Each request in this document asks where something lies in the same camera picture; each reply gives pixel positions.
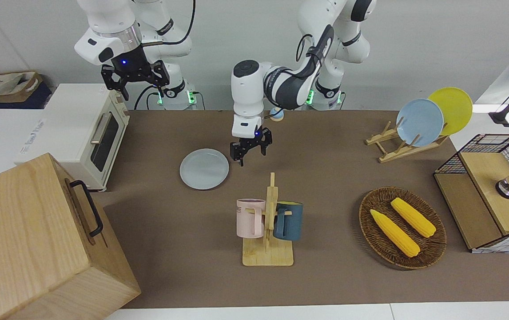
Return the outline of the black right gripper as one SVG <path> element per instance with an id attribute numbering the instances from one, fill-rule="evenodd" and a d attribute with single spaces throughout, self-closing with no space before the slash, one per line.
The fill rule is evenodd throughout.
<path id="1" fill-rule="evenodd" d="M 113 50 L 105 48 L 101 52 L 101 62 L 112 61 L 112 66 L 102 65 L 101 75 L 109 90 L 120 90 L 125 101 L 129 100 L 129 93 L 125 87 L 128 82 L 145 81 L 157 87 L 159 99 L 163 99 L 161 87 L 170 83 L 170 77 L 162 60 L 150 63 L 147 60 L 142 45 L 113 57 Z"/>

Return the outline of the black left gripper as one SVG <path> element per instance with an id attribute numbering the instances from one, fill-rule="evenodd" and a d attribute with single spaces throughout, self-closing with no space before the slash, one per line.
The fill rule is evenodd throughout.
<path id="1" fill-rule="evenodd" d="M 244 156 L 252 148 L 260 146 L 261 154 L 266 156 L 267 147 L 272 144 L 272 135 L 269 128 L 261 128 L 255 132 L 254 138 L 239 138 L 238 142 L 230 143 L 230 156 L 238 157 L 240 166 L 244 166 Z"/>

